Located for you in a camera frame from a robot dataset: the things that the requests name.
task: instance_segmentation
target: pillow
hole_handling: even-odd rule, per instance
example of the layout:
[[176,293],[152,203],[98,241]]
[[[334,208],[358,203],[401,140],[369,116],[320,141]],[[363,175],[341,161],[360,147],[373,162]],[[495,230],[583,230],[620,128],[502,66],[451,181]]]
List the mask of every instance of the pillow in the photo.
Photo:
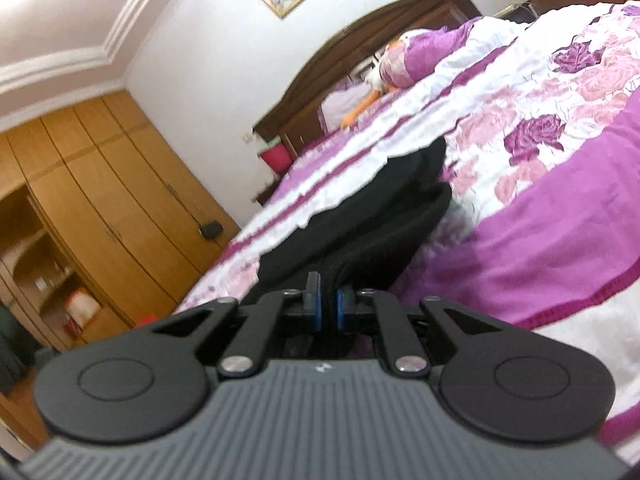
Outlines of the pillow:
[[342,118],[371,93],[368,83],[358,83],[344,90],[331,92],[318,108],[318,120],[325,135],[340,129]]
[[477,20],[455,30],[410,30],[391,44],[380,60],[380,76],[388,85],[409,88],[431,75],[436,65],[465,45]]

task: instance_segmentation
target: red object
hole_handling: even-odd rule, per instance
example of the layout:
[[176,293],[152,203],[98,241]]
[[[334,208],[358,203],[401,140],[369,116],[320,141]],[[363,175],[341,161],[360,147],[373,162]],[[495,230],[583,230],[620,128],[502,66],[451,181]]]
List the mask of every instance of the red object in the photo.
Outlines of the red object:
[[293,164],[291,155],[289,155],[287,147],[282,142],[264,150],[258,156],[279,175],[287,173],[287,170]]
[[135,328],[140,328],[141,326],[145,326],[145,325],[154,323],[154,322],[158,321],[158,319],[160,319],[160,318],[156,317],[156,316],[145,316],[138,322],[138,324],[136,325]]

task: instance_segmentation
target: metal screw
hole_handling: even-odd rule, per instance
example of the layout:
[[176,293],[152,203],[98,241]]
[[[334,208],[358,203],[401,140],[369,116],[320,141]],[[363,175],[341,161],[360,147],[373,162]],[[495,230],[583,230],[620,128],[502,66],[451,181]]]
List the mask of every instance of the metal screw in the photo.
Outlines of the metal screw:
[[222,359],[220,363],[225,372],[238,374],[250,370],[253,365],[254,362],[246,355],[231,355]]
[[405,355],[396,359],[396,368],[401,372],[421,372],[427,364],[425,359],[417,355]]

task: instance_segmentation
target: wooden headboard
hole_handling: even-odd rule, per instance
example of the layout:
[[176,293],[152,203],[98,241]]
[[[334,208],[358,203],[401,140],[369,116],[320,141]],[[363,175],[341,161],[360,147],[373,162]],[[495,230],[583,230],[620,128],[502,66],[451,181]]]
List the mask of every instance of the wooden headboard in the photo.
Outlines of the wooden headboard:
[[317,110],[336,83],[367,57],[413,28],[457,28],[480,16],[471,0],[399,0],[334,35],[298,73],[281,101],[254,126],[269,141],[280,136],[296,157],[322,135]]

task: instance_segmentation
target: bed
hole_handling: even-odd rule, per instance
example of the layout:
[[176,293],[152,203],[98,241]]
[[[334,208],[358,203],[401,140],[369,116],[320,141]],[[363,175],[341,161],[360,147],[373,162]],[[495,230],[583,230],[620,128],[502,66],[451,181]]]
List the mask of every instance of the bed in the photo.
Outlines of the bed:
[[536,330],[597,356],[616,399],[601,440],[640,459],[640,4],[574,6],[531,25],[481,18],[466,43],[350,129],[323,137],[336,82],[412,28],[478,17],[470,0],[401,0],[328,41],[256,126],[297,157],[180,310],[242,298],[260,256],[444,136],[454,199],[392,287]]

